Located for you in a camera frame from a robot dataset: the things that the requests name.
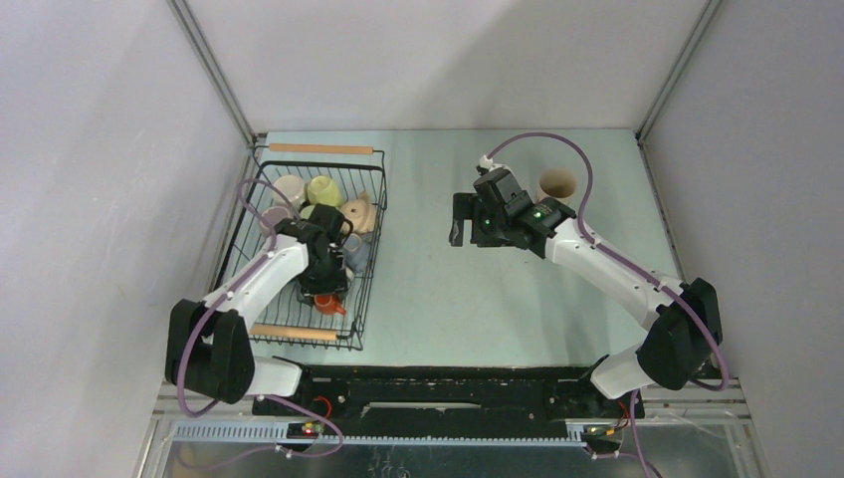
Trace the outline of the seashell coral print mug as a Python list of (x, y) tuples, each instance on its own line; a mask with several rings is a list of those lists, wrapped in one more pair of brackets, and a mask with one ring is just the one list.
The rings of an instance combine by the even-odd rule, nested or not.
[(539, 177), (536, 201), (553, 198), (568, 205), (577, 190), (578, 182), (574, 173), (567, 168), (549, 168)]

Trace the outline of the small orange cup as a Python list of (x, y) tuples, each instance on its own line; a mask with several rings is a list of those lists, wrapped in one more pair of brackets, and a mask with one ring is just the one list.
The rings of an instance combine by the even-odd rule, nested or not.
[(321, 314), (327, 316), (345, 316), (347, 314), (342, 298), (336, 294), (314, 295), (313, 307)]

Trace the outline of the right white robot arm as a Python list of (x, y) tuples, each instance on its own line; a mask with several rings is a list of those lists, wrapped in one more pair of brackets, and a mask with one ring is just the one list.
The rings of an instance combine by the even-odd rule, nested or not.
[(515, 247), (562, 266), (614, 299), (646, 331), (644, 341), (600, 359), (578, 393), (582, 409), (603, 416), (619, 397), (658, 384), (679, 390), (722, 342), (717, 291), (643, 267), (612, 250), (573, 209), (552, 197), (534, 201), (505, 168), (493, 168), (452, 200), (449, 242)]

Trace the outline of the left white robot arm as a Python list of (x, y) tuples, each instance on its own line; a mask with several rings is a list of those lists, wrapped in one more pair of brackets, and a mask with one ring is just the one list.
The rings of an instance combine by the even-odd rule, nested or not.
[(350, 229), (344, 215), (327, 205), (316, 206), (306, 219), (284, 219), (228, 282), (200, 301), (176, 303), (169, 319), (166, 380), (181, 391), (225, 403), (273, 394), (290, 414), (310, 410), (315, 389), (301, 379), (302, 368), (255, 356), (249, 331), (291, 283), (309, 299), (346, 293), (342, 245)]

